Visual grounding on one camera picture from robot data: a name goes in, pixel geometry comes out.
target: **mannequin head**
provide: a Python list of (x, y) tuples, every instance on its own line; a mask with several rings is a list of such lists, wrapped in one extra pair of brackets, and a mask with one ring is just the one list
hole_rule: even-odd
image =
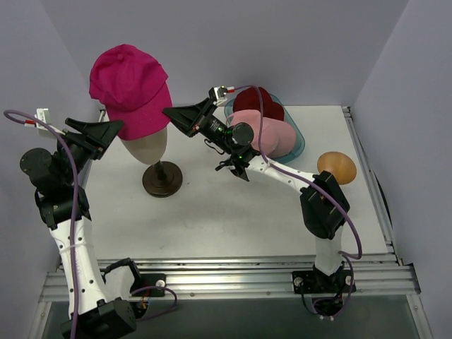
[(121, 142), (135, 159), (146, 165), (159, 162), (167, 148), (167, 127), (157, 133)]

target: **white table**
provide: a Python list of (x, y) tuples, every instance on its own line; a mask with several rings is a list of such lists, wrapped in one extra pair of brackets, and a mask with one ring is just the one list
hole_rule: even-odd
[[(337, 150), (357, 164), (357, 178), (342, 186), (365, 254), (387, 248), (339, 106), (286, 107), (305, 140), (289, 166), (317, 172), (318, 157)], [(215, 115), (223, 119), (222, 109)], [(220, 258), (315, 254), (314, 237), (303, 224), (299, 199), (286, 188), (245, 182), (214, 169), (225, 156), (206, 147), (201, 135), (187, 138), (168, 126), (163, 160), (182, 170), (184, 183), (169, 198), (153, 198), (141, 183), (146, 166), (115, 140), (90, 171), (86, 192), (99, 259)], [(356, 252), (347, 225), (343, 248)]]

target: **cap brim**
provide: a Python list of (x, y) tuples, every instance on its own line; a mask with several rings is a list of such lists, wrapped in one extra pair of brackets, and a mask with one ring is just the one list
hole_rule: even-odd
[(110, 121), (124, 122), (118, 137), (123, 140), (135, 140), (154, 134), (170, 123), (170, 118), (163, 113), (166, 107), (172, 107), (172, 102), (170, 91), (164, 83), (151, 101), (134, 111), (121, 112), (107, 105), (105, 108)]

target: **brown round base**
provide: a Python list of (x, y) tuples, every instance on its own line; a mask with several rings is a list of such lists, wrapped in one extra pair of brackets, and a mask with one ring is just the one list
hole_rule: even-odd
[(182, 172), (176, 164), (162, 161), (166, 178), (161, 180), (154, 166), (150, 166), (143, 174), (143, 186), (146, 192), (157, 198), (166, 198), (176, 193), (182, 185)]

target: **gray wall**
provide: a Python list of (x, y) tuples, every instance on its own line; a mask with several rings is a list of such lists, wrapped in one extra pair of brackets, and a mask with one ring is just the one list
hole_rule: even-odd
[(452, 1), (410, 0), (355, 104), (404, 262), (435, 338), (450, 338)]
[(0, 45), (0, 336), (26, 338), (57, 251), (19, 160), (34, 147), (53, 151), (56, 142), (6, 120), (3, 111), (48, 107), (54, 123), (63, 126), (68, 116), (92, 119), (95, 104), (38, 0), (2, 1)]
[(83, 76), (129, 43), (169, 74), (177, 104), (254, 83), (286, 105), (351, 104), (407, 0), (41, 0)]

